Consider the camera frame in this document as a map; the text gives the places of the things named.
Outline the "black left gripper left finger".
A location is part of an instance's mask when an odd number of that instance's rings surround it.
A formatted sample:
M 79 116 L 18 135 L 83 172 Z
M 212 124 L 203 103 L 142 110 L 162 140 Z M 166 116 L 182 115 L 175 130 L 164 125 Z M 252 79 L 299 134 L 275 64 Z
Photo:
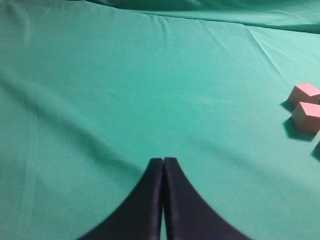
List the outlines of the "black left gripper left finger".
M 152 158 L 137 185 L 104 221 L 81 240 L 159 240 L 162 224 L 163 160 Z

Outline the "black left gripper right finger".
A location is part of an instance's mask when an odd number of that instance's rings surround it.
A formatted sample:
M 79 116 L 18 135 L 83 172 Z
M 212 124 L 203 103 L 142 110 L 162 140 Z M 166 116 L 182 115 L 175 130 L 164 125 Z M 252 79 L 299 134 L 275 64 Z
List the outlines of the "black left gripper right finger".
M 163 165 L 163 208 L 168 240 L 248 240 L 199 195 L 178 160 Z

